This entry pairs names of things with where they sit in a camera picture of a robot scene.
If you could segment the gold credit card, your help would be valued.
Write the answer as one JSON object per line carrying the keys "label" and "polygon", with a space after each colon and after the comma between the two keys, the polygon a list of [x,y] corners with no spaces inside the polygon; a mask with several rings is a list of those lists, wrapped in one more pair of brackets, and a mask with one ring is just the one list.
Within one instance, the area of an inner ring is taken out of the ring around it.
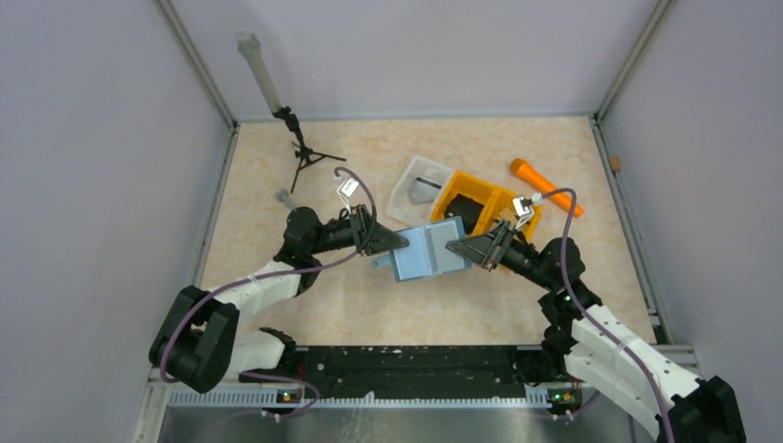
{"label": "gold credit card", "polygon": [[498,214],[498,219],[509,223],[516,223],[517,215],[513,209],[501,208]]}

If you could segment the blue card holder wallet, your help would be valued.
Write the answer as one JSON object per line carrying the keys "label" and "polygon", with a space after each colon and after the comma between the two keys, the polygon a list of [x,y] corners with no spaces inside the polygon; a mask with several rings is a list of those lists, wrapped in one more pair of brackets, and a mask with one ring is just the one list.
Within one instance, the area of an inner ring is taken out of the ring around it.
{"label": "blue card holder wallet", "polygon": [[450,241],[466,237],[460,216],[395,232],[408,242],[374,258],[374,270],[390,268],[397,282],[436,277],[470,269],[472,262],[447,248]]}

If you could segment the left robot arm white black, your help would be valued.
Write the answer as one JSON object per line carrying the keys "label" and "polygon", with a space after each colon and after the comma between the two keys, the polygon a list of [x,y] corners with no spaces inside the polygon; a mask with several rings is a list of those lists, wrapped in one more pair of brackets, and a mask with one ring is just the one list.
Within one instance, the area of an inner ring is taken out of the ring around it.
{"label": "left robot arm white black", "polygon": [[321,222],[316,211],[297,207],[287,216],[283,245],[261,269],[223,286],[183,288],[175,297],[149,350],[149,361],[166,382],[182,382],[198,393],[212,390],[229,372],[261,369],[274,381],[295,372],[293,341],[276,329],[261,328],[240,341],[244,321],[309,290],[326,265],[321,253],[350,249],[372,257],[408,246],[400,233],[378,223],[364,205],[343,209]]}

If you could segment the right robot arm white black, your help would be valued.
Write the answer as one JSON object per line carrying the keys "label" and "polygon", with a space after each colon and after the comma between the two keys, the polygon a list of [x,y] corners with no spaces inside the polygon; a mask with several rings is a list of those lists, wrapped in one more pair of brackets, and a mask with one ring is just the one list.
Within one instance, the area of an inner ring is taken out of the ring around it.
{"label": "right robot arm white black", "polygon": [[546,289],[538,303],[549,322],[541,355],[548,377],[585,382],[657,442],[746,441],[731,385],[683,368],[626,327],[582,282],[585,265],[570,237],[538,251],[502,223],[446,247],[483,269],[502,266]]}

